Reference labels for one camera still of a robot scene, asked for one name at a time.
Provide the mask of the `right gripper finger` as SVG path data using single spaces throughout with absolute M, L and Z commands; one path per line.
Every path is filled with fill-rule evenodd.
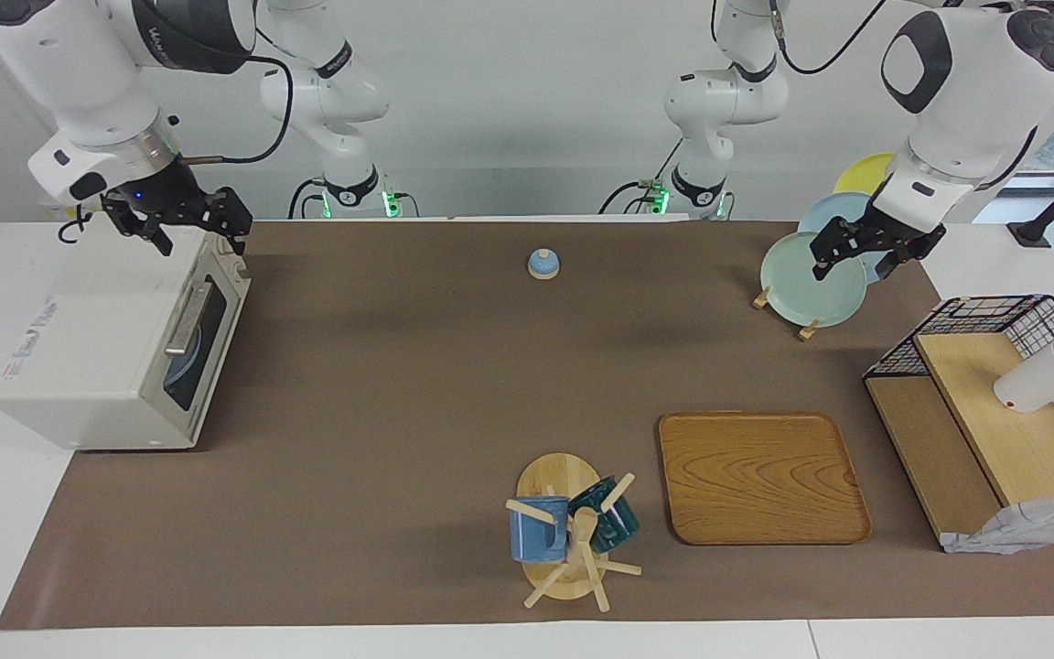
M 242 257 L 245 237 L 251 232 L 253 214 L 234 188 L 218 188 L 212 195 L 212 230 L 222 236 L 232 251 Z
M 164 233 L 158 217 L 149 216 L 142 220 L 137 216 L 131 216 L 128 224 L 134 236 L 142 238 L 144 243 L 151 243 L 163 257 L 172 254 L 173 243 Z

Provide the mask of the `oven glass door with handle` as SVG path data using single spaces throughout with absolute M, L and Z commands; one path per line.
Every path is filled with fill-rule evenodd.
M 196 446 L 210 407 L 210 399 L 216 392 L 231 338 L 242 313 L 248 288 L 250 288 L 250 276 L 245 271 L 242 257 L 235 254 L 226 243 L 217 238 L 206 238 L 199 248 L 196 263 L 189 271 L 179 310 L 172 318 L 163 349 L 167 366 L 159 392 L 168 399 L 165 418 L 180 426 L 181 434 L 181 439 L 175 438 L 168 442 L 168 448 L 186 449 Z M 189 410 L 183 410 L 167 395 L 163 382 L 171 358 L 187 353 L 188 344 L 206 311 L 216 316 L 221 314 L 221 321 L 214 318 L 216 334 L 210 347 L 210 356 L 206 362 L 193 406 Z

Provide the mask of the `white toaster oven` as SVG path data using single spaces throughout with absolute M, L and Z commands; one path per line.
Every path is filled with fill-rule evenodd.
M 199 248 L 225 238 L 167 228 L 163 257 L 105 221 L 70 249 L 0 375 L 0 410 L 69 450 L 174 450 L 180 426 L 159 392 L 163 349 Z

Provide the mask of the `light blue racked plate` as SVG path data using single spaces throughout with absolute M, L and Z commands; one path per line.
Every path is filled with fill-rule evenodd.
M 841 191 L 831 193 L 824 199 L 815 201 L 803 213 L 801 221 L 796 226 L 800 232 L 820 232 L 833 218 L 840 217 L 848 222 L 860 221 L 870 201 L 868 193 L 860 191 Z M 866 269 L 870 286 L 881 280 L 876 272 L 876 266 L 884 258 L 884 252 L 866 252 L 860 259 Z

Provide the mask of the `mint green plate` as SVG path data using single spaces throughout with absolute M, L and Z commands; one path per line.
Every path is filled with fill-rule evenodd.
M 836 264 L 823 280 L 815 278 L 812 231 L 798 231 L 774 243 L 760 267 L 760 284 L 775 313 L 790 324 L 816 329 L 850 319 L 866 297 L 865 263 L 854 257 Z

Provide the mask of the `yellow plate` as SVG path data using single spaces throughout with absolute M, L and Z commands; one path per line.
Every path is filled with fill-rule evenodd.
M 833 193 L 860 192 L 873 195 L 887 178 L 894 157 L 895 153 L 875 153 L 857 159 L 837 177 Z

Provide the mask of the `wooden plate rack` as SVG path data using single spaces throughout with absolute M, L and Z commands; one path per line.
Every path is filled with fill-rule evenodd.
M 813 303 L 804 303 L 799 297 L 779 295 L 772 286 L 765 286 L 752 301 L 755 309 L 769 309 L 782 319 L 787 319 L 796 326 L 795 337 L 799 341 L 811 341 L 819 332 L 823 324 L 823 313 L 817 311 Z

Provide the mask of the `white cup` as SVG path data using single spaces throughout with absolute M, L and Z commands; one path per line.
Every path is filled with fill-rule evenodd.
M 993 384 L 1007 408 L 1030 414 L 1054 401 L 1054 343 L 1024 358 Z

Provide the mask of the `brown table mat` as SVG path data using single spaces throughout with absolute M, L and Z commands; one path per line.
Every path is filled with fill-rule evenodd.
M 636 476 L 610 619 L 1054 616 L 1054 546 L 940 550 L 862 372 L 937 304 L 909 265 L 807 343 L 750 301 L 788 222 L 264 222 L 196 450 L 70 461 L 0 629 L 596 619 L 541 601 L 503 501 L 545 453 Z M 555 278 L 527 271 L 557 251 Z M 873 534 L 687 546 L 657 422 L 820 410 Z

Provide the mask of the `wooden two-tier shelf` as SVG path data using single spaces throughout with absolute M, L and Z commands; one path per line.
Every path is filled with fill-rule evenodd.
M 1000 333 L 915 338 L 928 376 L 865 382 L 933 534 L 975 534 L 1006 506 L 1054 496 L 1054 409 L 1022 414 L 993 384 L 1021 362 Z

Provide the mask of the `wooden serving tray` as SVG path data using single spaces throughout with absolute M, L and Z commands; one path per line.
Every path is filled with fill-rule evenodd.
M 678 412 L 657 435 L 671 530 L 687 546 L 850 546 L 873 534 L 828 414 Z

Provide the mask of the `grey patterned cloth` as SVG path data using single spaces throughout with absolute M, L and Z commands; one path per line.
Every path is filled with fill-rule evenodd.
M 1054 496 L 1012 504 L 975 534 L 940 534 L 944 553 L 1011 555 L 1054 544 Z

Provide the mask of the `dark green mug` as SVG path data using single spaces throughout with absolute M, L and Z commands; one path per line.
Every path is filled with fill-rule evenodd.
M 568 504 L 568 512 L 575 513 L 580 508 L 591 508 L 597 513 L 597 529 L 591 535 L 591 550 L 606 554 L 622 546 L 640 530 L 640 522 L 632 512 L 631 505 L 624 496 L 618 497 L 609 509 L 602 506 L 618 487 L 614 476 L 603 477 L 596 484 L 578 493 Z

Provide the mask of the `wooden mug tree stand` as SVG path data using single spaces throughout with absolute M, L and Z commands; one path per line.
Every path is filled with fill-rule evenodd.
M 523 469 L 516 483 L 516 491 L 511 498 L 526 496 L 564 496 L 572 500 L 578 493 L 603 479 L 584 459 L 569 453 L 540 456 Z M 614 477 L 618 487 L 607 497 L 602 509 L 610 508 L 620 496 L 633 483 L 633 474 Z M 524 608 L 531 609 L 543 598 L 553 600 L 578 600 L 591 595 L 596 598 L 599 612 L 607 613 L 611 605 L 604 589 L 604 578 L 608 573 L 638 576 L 641 567 L 614 562 L 610 553 L 597 554 L 591 550 L 591 535 L 597 529 L 597 513 L 591 508 L 580 508 L 575 513 L 567 513 L 568 547 L 567 557 L 559 563 L 527 563 L 522 566 L 524 576 L 532 585 L 531 595 L 526 597 Z

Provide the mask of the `blue mug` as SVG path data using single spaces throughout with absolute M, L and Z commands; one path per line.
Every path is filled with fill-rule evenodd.
M 567 497 L 557 495 L 509 498 L 511 557 L 523 564 L 564 560 L 568 504 Z

